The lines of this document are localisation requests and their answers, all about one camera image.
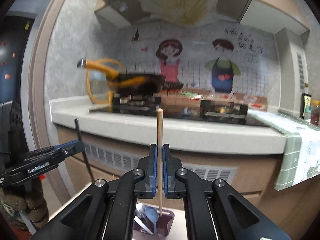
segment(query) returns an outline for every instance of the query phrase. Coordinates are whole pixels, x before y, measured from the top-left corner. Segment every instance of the green shirt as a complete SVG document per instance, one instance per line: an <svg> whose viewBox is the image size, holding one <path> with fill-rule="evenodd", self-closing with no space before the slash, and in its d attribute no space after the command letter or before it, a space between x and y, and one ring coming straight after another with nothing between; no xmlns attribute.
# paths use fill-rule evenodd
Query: green shirt
<svg viewBox="0 0 320 240"><path fill-rule="evenodd" d="M214 66L214 63L217 61L217 66L219 68L223 68L223 69L227 69L227 68L230 68L230 65L232 67L232 71L233 71L233 74L234 75L241 75L240 73L240 70L238 68L238 66L236 64L234 64L231 60L229 59L219 59L219 58L216 58L216 59L212 59L212 60L209 60L207 62L207 64L205 64L205 68L207 69L212 69L213 66Z"/></svg>

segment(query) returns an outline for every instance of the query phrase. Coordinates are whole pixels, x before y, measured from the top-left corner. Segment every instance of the cartoon boy's hair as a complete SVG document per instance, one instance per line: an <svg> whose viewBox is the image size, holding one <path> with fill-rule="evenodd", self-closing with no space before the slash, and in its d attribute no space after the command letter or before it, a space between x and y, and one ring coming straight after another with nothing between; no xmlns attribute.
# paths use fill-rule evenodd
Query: cartoon boy's hair
<svg viewBox="0 0 320 240"><path fill-rule="evenodd" d="M220 45L221 47L223 47L224 49L229 49L231 51L234 50L234 46L231 43L231 41L225 40L225 39L216 39L212 42L213 46L216 47L218 45Z"/></svg>
<svg viewBox="0 0 320 240"><path fill-rule="evenodd" d="M179 51L174 54L175 56L178 56L181 54L182 52L182 44L180 43L180 41L177 41L177 40L165 40L165 41L162 41L160 44L159 44L159 48L158 50L156 51L156 56L160 59L163 59L164 60L164 65L167 65L167 56L164 55L161 50L164 49L164 48L167 48L167 47L174 47L176 49L178 49Z"/></svg>

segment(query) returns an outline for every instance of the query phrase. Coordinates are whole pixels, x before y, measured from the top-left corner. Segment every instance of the chopstick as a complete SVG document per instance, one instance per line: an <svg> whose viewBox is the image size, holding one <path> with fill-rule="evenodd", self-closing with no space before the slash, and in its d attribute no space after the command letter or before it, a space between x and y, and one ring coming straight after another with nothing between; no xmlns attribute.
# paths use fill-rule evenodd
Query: chopstick
<svg viewBox="0 0 320 240"><path fill-rule="evenodd" d="M163 110L157 110L157 147L158 147L158 160L157 160L157 185L158 185L158 198L159 198L159 212L162 217L162 135L163 135Z"/></svg>

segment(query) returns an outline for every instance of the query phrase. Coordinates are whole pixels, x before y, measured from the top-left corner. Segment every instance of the gloved hand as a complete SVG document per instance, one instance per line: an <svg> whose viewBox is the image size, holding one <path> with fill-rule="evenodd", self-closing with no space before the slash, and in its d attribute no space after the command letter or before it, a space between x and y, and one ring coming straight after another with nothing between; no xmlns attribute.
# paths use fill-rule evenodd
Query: gloved hand
<svg viewBox="0 0 320 240"><path fill-rule="evenodd" d="M27 194L19 187L0 189L0 212L3 217L11 227L27 230L19 211L25 211L36 229L48 222L49 212L39 178L32 180L32 191Z"/></svg>

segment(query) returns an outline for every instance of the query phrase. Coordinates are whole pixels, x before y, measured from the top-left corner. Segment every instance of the jar with yellow lid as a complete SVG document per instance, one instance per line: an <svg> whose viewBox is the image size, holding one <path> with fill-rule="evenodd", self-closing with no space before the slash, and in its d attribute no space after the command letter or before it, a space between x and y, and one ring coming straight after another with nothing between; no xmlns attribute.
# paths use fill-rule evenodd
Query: jar with yellow lid
<svg viewBox="0 0 320 240"><path fill-rule="evenodd" d="M311 105L311 123L318 125L320 116L320 101L312 100Z"/></svg>

